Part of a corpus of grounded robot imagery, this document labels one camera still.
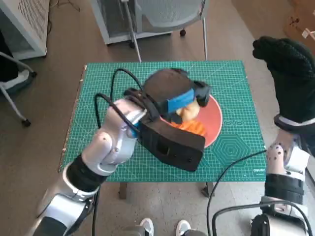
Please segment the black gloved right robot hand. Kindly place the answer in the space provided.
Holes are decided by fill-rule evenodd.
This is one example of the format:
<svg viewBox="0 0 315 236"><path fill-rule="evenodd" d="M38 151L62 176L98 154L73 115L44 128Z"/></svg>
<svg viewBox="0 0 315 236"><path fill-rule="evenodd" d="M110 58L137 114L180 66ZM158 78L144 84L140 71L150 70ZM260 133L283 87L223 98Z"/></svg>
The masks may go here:
<svg viewBox="0 0 315 236"><path fill-rule="evenodd" d="M253 42L253 56L271 72L280 115L296 123L315 118L315 58L289 38L262 36Z"/></svg>

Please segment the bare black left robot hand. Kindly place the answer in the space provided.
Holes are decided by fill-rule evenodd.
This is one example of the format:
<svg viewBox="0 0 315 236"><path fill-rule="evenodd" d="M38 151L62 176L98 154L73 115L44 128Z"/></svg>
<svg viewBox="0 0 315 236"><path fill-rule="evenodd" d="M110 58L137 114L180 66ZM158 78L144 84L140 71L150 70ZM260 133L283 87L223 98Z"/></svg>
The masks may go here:
<svg viewBox="0 0 315 236"><path fill-rule="evenodd" d="M167 68L150 75L143 90L164 120L181 124L194 119L200 108L207 106L211 87L190 79L182 69Z"/></svg>

